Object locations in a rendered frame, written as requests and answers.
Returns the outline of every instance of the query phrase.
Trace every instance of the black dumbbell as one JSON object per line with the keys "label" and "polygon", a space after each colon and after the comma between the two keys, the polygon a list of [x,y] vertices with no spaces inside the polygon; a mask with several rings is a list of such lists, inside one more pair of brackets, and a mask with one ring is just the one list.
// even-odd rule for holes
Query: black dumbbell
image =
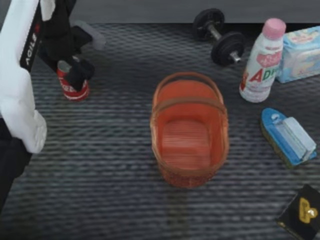
{"label": "black dumbbell", "polygon": [[196,40],[215,39],[211,51],[212,61],[220,66],[228,66],[241,61],[245,51],[245,37],[241,32],[231,31],[221,36],[219,31],[225,23],[225,15],[216,8],[200,12],[193,21],[192,34]]}

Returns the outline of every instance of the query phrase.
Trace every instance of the gold logo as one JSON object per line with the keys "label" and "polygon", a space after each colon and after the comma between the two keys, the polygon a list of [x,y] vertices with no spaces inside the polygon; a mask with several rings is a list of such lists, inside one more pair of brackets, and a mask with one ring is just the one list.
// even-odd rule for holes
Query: gold logo
{"label": "gold logo", "polygon": [[309,224],[311,219],[318,216],[318,211],[316,208],[311,208],[310,203],[307,199],[301,197],[299,205],[299,219],[305,224]]}

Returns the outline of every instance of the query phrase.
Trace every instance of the black card with gold logo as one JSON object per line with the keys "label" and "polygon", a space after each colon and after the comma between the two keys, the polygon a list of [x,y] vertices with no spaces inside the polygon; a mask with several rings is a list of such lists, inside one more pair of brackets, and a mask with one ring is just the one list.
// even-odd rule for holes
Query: black card with gold logo
{"label": "black card with gold logo", "polygon": [[277,219],[298,240],[313,240],[320,230],[320,193],[304,185]]}

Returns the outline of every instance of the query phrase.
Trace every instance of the light blue package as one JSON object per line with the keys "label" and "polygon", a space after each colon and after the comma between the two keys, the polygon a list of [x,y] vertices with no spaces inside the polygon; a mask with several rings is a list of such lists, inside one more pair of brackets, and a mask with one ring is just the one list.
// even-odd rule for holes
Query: light blue package
{"label": "light blue package", "polygon": [[320,26],[288,32],[283,37],[282,59],[276,79],[280,83],[320,74]]}

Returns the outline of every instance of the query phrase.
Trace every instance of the pink bottle cap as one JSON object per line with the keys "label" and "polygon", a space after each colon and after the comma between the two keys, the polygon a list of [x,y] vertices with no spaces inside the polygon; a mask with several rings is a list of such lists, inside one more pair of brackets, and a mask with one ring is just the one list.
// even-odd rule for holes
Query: pink bottle cap
{"label": "pink bottle cap", "polygon": [[286,32],[286,23],[278,18],[269,18],[263,26],[263,35],[270,40],[277,40]]}

